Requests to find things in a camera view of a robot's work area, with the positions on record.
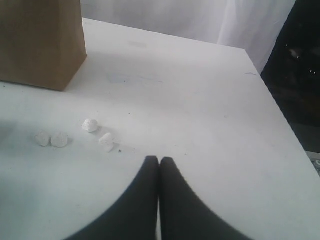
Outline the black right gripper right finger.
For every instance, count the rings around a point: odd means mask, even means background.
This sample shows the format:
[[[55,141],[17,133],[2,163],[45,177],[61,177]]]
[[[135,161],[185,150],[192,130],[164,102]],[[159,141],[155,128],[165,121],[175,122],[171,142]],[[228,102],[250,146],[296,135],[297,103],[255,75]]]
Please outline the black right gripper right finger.
[[[159,169],[159,214],[163,240],[249,239],[202,202],[172,158],[163,158]]]

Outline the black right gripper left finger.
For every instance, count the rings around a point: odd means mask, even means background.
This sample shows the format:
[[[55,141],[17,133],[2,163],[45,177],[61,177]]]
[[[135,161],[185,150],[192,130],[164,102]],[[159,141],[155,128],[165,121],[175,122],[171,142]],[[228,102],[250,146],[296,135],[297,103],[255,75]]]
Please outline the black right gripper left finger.
[[[123,195],[100,217],[69,240],[155,240],[159,160],[147,156]]]

